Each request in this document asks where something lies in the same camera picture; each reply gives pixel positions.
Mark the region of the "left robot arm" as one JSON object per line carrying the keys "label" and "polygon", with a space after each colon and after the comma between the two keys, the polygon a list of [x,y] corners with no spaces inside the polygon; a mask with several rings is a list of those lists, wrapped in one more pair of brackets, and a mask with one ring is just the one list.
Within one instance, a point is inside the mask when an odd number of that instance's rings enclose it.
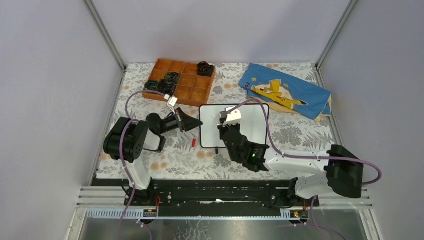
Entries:
{"label": "left robot arm", "polygon": [[151,177],[142,163],[143,151],[160,153],[166,143],[163,134],[180,130],[189,132],[203,125],[197,118],[187,115],[181,108],[161,118],[149,114],[145,120],[120,117],[103,142],[103,152],[119,161],[129,181],[136,189],[136,199],[144,206],[152,204],[155,192],[149,188]]}

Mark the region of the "white whiteboard black frame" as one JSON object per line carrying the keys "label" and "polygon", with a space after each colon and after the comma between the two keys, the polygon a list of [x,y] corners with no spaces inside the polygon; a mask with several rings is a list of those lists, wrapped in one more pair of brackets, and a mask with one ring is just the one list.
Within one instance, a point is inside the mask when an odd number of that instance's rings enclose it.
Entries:
{"label": "white whiteboard black frame", "polygon": [[[235,107],[235,104],[204,104],[199,107],[199,120],[202,125],[199,127],[200,146],[204,149],[224,149],[225,143],[220,138],[218,125],[221,120],[221,113]],[[264,115],[269,115],[270,109],[267,104],[261,107],[256,104],[245,104],[235,110],[241,114],[241,120],[229,127],[238,129],[241,135],[247,140],[257,144],[267,143],[267,122]]]}

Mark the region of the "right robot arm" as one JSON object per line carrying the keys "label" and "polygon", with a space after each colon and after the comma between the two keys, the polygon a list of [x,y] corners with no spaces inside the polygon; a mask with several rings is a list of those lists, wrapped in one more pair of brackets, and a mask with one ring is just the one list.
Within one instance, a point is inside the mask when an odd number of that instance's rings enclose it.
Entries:
{"label": "right robot arm", "polygon": [[230,160],[252,172],[287,170],[310,175],[290,181],[286,198],[293,206],[327,193],[350,199],[362,197],[364,165],[342,145],[333,144],[319,152],[277,152],[269,145],[249,141],[241,134],[239,124],[221,123],[217,129]]}

